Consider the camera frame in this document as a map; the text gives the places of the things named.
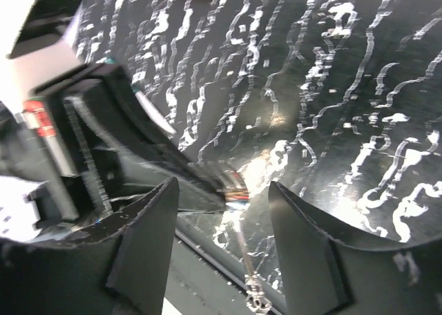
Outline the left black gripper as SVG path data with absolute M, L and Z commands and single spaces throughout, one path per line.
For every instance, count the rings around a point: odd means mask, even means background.
M 57 239 L 93 225 L 145 193 L 145 143 L 157 162 L 215 203 L 219 178 L 169 136 L 145 134 L 126 69 L 81 64 L 39 80 L 16 108 L 1 106 L 1 237 Z

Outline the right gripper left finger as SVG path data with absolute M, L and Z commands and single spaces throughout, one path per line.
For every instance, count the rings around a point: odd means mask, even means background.
M 179 192 L 177 180 L 169 178 L 67 237 L 74 281 L 66 314 L 161 314 Z

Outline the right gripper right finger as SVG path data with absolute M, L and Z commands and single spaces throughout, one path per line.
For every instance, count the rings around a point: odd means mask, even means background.
M 440 314 L 441 239 L 401 243 L 269 186 L 289 314 Z

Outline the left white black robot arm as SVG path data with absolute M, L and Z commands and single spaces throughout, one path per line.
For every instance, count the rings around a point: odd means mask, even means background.
M 88 63 L 68 31 L 83 0 L 1 0 L 1 235 L 52 238 L 99 222 L 167 178 L 184 215 L 221 213 L 221 181 L 115 62 Z

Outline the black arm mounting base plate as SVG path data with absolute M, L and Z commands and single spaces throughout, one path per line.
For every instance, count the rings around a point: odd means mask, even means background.
M 180 230 L 175 231 L 163 314 L 251 314 L 237 278 L 219 271 Z

